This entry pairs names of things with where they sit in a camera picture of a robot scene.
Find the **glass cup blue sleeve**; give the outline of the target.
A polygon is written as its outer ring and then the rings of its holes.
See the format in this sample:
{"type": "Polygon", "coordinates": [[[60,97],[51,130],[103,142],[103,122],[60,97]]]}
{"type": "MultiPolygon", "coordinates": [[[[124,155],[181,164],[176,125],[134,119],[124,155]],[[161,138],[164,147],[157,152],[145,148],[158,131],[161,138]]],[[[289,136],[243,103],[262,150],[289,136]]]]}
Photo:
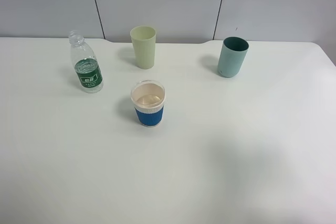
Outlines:
{"type": "Polygon", "coordinates": [[[142,125],[155,127],[162,121],[165,97],[164,86],[155,80],[140,81],[132,88],[131,100],[142,125]]]}

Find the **clear bottle green label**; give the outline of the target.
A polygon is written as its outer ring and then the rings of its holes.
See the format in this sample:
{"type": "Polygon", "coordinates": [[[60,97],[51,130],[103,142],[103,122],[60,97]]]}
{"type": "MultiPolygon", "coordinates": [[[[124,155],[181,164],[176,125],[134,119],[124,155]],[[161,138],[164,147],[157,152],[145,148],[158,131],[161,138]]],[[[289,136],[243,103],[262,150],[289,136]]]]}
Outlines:
{"type": "Polygon", "coordinates": [[[69,32],[70,58],[83,90],[96,93],[103,88],[103,77],[92,48],[79,31],[69,32]]]}

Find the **pale green plastic cup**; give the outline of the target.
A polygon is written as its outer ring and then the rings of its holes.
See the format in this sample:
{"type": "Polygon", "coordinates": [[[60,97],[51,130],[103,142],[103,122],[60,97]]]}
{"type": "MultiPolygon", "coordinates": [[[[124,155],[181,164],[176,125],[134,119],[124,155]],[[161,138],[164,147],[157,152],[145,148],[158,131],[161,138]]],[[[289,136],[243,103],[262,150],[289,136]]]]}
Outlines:
{"type": "Polygon", "coordinates": [[[134,27],[130,31],[136,65],[141,69],[154,66],[156,30],[149,26],[134,27]]]}

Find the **teal plastic cup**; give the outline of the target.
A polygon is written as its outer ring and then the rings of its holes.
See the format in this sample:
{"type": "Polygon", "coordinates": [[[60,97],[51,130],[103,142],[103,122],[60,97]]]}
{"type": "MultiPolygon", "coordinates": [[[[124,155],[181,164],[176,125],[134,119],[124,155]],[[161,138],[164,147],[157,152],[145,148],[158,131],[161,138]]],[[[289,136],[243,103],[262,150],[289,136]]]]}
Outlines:
{"type": "Polygon", "coordinates": [[[249,43],[239,37],[227,37],[223,41],[217,71],[225,78],[232,78],[241,69],[249,43]]]}

